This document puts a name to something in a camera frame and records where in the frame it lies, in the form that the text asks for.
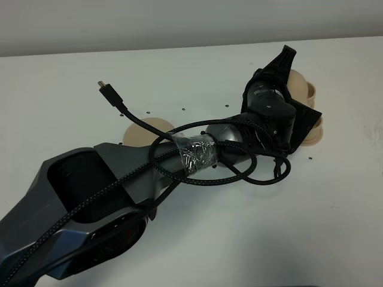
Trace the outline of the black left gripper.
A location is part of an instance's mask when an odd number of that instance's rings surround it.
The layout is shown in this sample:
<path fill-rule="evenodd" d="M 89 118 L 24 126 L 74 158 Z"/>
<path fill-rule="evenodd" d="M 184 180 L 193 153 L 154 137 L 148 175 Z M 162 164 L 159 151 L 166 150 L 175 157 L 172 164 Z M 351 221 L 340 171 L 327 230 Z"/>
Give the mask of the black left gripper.
<path fill-rule="evenodd" d="M 241 113 L 250 112 L 267 120 L 293 120 L 296 108 L 287 88 L 296 50 L 285 45 L 265 68 L 255 71 L 242 95 Z"/>

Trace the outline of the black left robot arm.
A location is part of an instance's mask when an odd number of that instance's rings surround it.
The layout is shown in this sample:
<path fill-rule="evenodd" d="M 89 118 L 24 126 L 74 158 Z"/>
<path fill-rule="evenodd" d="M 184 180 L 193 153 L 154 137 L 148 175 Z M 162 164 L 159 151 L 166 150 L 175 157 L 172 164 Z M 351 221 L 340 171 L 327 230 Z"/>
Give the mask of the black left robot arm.
<path fill-rule="evenodd" d="M 111 106 L 155 135 L 154 142 L 142 148 L 103 143 L 43 162 L 26 195 L 1 221 L 1 280 L 58 266 L 63 278 L 119 256 L 181 183 L 250 181 L 260 155 L 275 161 L 266 185 L 286 178 L 296 119 L 287 81 L 295 55 L 285 46 L 255 71 L 239 115 L 168 132 L 135 117 L 111 85 L 100 83 Z"/>

